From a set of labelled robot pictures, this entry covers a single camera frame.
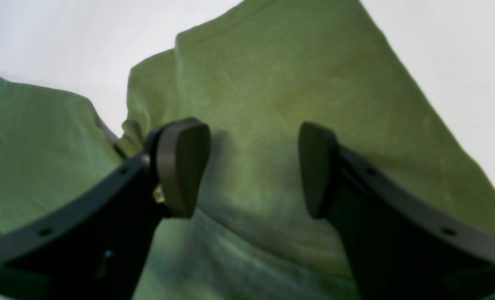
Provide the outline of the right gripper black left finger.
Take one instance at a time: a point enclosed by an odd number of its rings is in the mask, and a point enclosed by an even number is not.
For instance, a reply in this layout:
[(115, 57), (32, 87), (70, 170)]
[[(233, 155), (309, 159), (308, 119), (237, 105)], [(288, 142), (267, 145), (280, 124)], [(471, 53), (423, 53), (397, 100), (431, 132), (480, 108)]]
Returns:
[(84, 195), (0, 236), (0, 295), (130, 300), (160, 221), (194, 214), (210, 150), (210, 127), (195, 117), (151, 131)]

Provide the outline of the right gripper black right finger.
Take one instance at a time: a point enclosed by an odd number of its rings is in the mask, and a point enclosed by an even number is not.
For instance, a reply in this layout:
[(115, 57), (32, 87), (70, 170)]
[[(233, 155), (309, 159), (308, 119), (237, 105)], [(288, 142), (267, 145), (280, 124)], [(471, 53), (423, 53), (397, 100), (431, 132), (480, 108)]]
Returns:
[(306, 209), (339, 234), (363, 300), (495, 300), (495, 236), (426, 204), (303, 122)]

